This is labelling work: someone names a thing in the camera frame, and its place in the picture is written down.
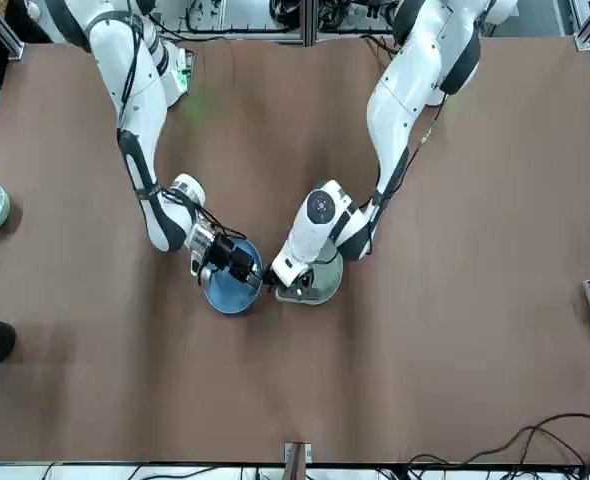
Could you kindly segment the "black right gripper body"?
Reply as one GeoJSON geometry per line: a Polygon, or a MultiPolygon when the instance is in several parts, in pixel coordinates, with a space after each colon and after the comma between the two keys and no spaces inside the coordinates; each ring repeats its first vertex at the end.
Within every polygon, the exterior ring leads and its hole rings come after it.
{"type": "Polygon", "coordinates": [[[229,237],[221,233],[215,236],[208,250],[207,262],[220,270],[228,268],[230,275],[236,280],[247,280],[254,267],[252,255],[236,246],[229,237]]]}

